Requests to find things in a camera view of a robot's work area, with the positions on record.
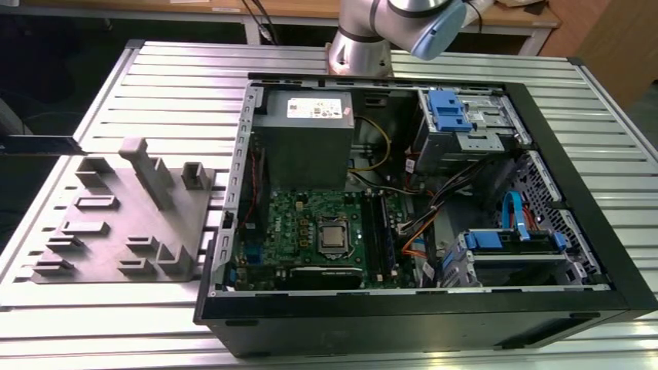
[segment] blue plastic clip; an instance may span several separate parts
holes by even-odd
[[[463,235],[469,249],[499,249],[503,247],[501,237],[495,231],[471,231]]]
[[[556,240],[556,245],[558,246],[558,250],[562,252],[566,250],[566,238],[564,233],[553,233],[553,239]]]
[[[514,224],[517,226],[517,231],[521,235],[522,241],[530,240],[530,234],[526,228],[526,218],[523,217],[523,202],[522,195],[518,191],[509,191],[503,198],[503,229],[513,227],[510,224],[510,203],[514,209]]]
[[[454,92],[430,90],[427,104],[437,119],[437,129],[442,132],[470,133],[473,124],[463,117],[463,104]]]
[[[443,263],[441,264],[443,270],[449,267],[450,262],[453,262],[454,255],[453,251],[449,252],[449,254],[443,257]]]

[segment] table leg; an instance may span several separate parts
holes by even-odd
[[[261,45],[261,31],[258,30],[258,24],[253,18],[243,17],[245,34],[247,35],[247,43],[250,45]]]
[[[543,44],[549,39],[553,29],[535,29],[533,34],[523,43],[523,47],[518,55],[521,56],[537,56],[543,48]]]

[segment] wooden table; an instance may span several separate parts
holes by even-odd
[[[283,25],[337,26],[341,0],[262,0],[273,22]],[[0,13],[63,15],[119,19],[160,19],[202,22],[242,22],[249,44],[261,44],[257,22],[249,16],[241,0],[211,0],[171,4],[168,0],[23,0],[19,8],[0,8]],[[519,55],[537,56],[561,20],[550,9],[541,15],[507,8],[501,4],[482,14],[482,32],[527,37]],[[478,32],[477,25],[462,32]]]

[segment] aluminum table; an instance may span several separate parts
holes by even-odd
[[[608,220],[658,291],[658,153],[589,70],[562,58],[394,52],[398,77],[527,85]],[[247,73],[325,73],[321,48],[130,42],[75,133],[111,155],[122,138],[148,139],[170,168],[218,169],[207,225],[216,226]],[[538,350],[462,351],[241,360],[192,323],[199,282],[51,284],[31,265],[75,195],[75,158],[62,157],[0,256],[0,368],[654,368],[658,314],[605,325]],[[211,233],[206,233],[206,249]]]

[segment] yellow wire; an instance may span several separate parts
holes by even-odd
[[[351,168],[350,169],[350,172],[363,172],[363,171],[370,171],[370,170],[374,170],[375,168],[378,168],[379,166],[383,165],[383,163],[387,161],[389,159],[389,156],[391,155],[391,139],[389,138],[389,135],[386,133],[386,131],[382,129],[382,127],[375,123],[375,121],[373,121],[370,118],[367,117],[363,117],[363,116],[355,116],[355,118],[359,118],[362,120],[365,120],[367,123],[370,123],[370,125],[378,129],[379,133],[382,134],[383,136],[383,139],[386,140],[387,142],[387,153],[385,154],[383,156],[383,159],[375,163],[373,166],[369,166],[369,167],[365,167],[365,168]]]

